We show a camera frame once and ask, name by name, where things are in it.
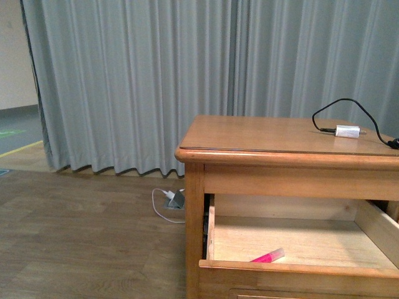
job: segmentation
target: white wall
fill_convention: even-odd
[[[19,0],[0,0],[0,110],[37,104]]]

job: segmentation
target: white cable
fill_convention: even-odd
[[[155,189],[152,191],[152,208],[154,209],[154,211],[156,212],[156,214],[157,214],[158,216],[164,218],[164,220],[169,221],[169,222],[172,222],[172,223],[186,223],[185,221],[173,221],[173,220],[170,220],[170,219],[166,218],[165,216],[161,215],[161,214],[155,209],[154,192],[155,192],[156,190],[161,191],[164,195],[167,195],[167,194],[168,194],[168,192],[166,192],[165,190],[159,189],[159,188],[155,188]]]

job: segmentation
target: open drawer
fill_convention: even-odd
[[[237,198],[209,205],[201,298],[399,298],[399,225],[371,202]]]

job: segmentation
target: yellow floor line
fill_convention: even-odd
[[[30,147],[35,146],[35,145],[39,145],[39,144],[41,144],[41,143],[43,143],[43,141],[38,141],[38,142],[32,143],[32,144],[30,144],[30,145],[25,145],[25,146],[23,146],[22,148],[17,148],[17,149],[14,149],[14,150],[12,150],[12,151],[9,151],[9,152],[7,152],[7,153],[0,154],[0,158],[2,158],[2,157],[4,157],[4,156],[8,156],[9,154],[16,153],[17,151],[22,151],[22,150],[24,150],[24,149],[26,149],[26,148],[30,148]]]

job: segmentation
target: wooden table leg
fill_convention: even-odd
[[[198,262],[203,254],[204,215],[204,164],[186,163],[186,294],[187,299],[197,299],[200,269]]]
[[[399,201],[390,201],[387,207],[387,214],[396,222],[399,222]]]

